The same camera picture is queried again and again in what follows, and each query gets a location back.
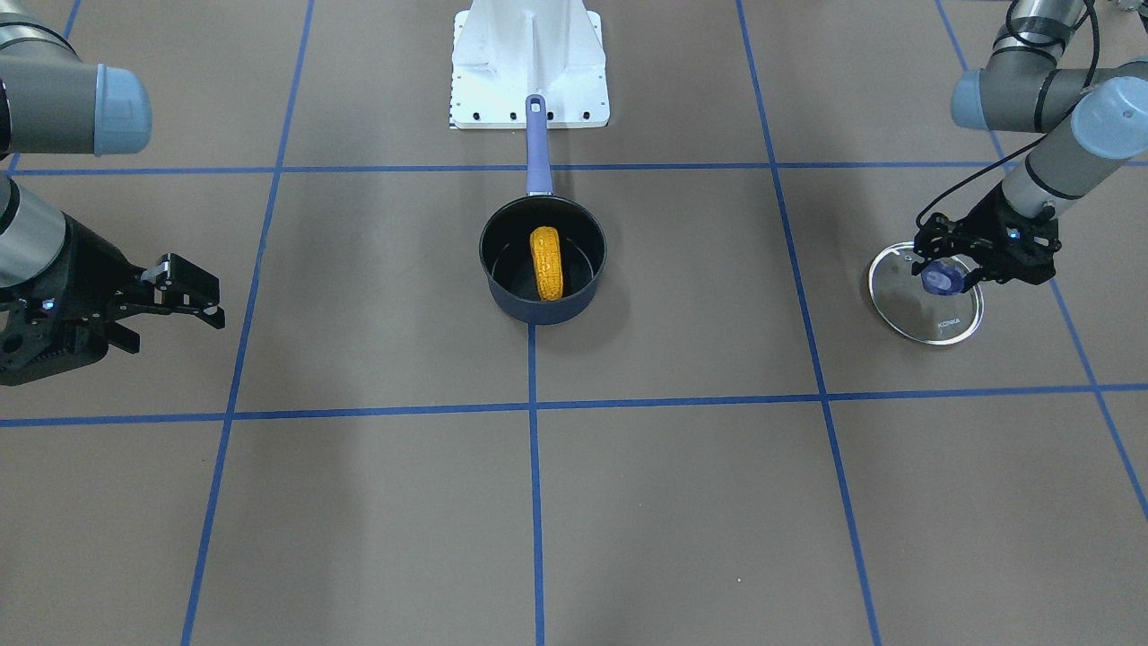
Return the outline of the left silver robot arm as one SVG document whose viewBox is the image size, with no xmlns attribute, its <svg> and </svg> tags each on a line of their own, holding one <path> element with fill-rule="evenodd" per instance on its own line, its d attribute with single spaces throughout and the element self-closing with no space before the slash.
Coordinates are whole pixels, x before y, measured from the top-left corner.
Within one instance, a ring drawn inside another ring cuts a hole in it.
<svg viewBox="0 0 1148 646">
<path fill-rule="evenodd" d="M 1101 49 L 1091 1 L 1013 1 L 987 65 L 952 89 L 957 126 L 1034 134 L 1004 179 L 957 220 L 928 205 L 913 275 L 934 295 L 983 282 L 1042 285 L 1057 273 L 1058 218 L 1147 147 L 1145 59 L 1115 68 L 1058 64 L 1084 23 Z"/>
</svg>

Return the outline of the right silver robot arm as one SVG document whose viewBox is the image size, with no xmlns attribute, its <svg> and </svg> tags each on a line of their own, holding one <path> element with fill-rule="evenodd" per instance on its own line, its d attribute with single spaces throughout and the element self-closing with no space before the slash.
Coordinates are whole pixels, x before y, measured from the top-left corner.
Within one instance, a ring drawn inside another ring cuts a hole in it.
<svg viewBox="0 0 1148 646">
<path fill-rule="evenodd" d="M 3 158 L 135 154 L 152 103 L 135 73 L 82 61 L 22 1 L 3 1 Z M 223 328 L 216 275 L 166 254 L 137 266 L 65 210 L 3 176 L 3 364 L 107 347 L 138 351 L 132 316 L 192 316 Z"/>
</svg>

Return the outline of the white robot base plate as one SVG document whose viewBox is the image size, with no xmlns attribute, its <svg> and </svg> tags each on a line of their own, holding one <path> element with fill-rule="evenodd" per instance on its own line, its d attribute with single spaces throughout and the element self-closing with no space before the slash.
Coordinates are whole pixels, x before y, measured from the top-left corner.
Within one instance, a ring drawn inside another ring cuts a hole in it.
<svg viewBox="0 0 1148 646">
<path fill-rule="evenodd" d="M 473 1 L 452 21 L 453 129 L 522 129 L 529 95 L 551 129 L 611 120 L 604 25 L 582 1 Z"/>
</svg>

